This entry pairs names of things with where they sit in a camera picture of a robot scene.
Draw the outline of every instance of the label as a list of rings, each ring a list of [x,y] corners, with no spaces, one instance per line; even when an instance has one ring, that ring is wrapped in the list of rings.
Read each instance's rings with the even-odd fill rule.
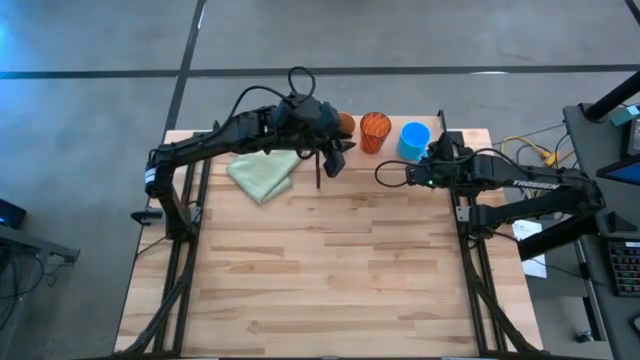
[[[156,179],[156,168],[144,172],[144,183],[153,182]]]
[[[546,184],[546,183],[539,183],[535,181],[522,181],[522,180],[513,180],[513,185],[536,188],[536,189],[544,189],[544,190],[555,190],[560,187],[559,184]]]

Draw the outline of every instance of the orange ball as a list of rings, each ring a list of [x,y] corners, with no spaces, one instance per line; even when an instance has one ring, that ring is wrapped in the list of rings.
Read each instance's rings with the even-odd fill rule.
[[[338,113],[340,115],[340,120],[342,120],[342,124],[338,129],[343,134],[353,134],[353,131],[356,129],[356,121],[353,117],[347,113]]]

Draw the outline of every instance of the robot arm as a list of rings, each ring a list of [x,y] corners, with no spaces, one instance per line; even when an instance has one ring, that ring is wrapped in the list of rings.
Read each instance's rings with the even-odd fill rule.
[[[579,170],[519,166],[504,157],[464,147],[460,133],[444,133],[429,145],[428,156],[406,167],[408,185],[448,188],[458,196],[476,197],[502,187],[549,191],[545,195],[503,206],[458,207],[459,221],[469,224],[471,235],[489,238],[503,223],[554,212],[588,215],[604,207],[595,184]]]
[[[166,214],[167,237],[193,234],[194,226],[187,204],[180,201],[173,187],[176,168],[232,152],[296,150],[322,152],[324,170],[335,177],[345,165],[343,152],[352,148],[351,138],[328,102],[320,102],[295,91],[277,106],[240,113],[208,133],[151,150],[145,172],[145,191],[157,198]]]

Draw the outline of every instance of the keyboard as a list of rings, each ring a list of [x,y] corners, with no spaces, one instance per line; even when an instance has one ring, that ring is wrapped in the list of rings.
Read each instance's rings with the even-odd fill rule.
[[[616,295],[640,297],[640,242],[609,242]]]

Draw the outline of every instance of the metal bracket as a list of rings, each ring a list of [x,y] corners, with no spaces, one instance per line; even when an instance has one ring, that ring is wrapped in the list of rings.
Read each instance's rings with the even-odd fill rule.
[[[469,222],[469,206],[456,206],[456,217],[458,221]]]
[[[191,210],[191,221],[195,221],[200,215],[202,208],[200,206],[189,208]],[[152,224],[164,224],[166,223],[166,214],[162,208],[147,207],[142,211],[136,211],[131,213],[131,218],[142,226],[148,226]]]

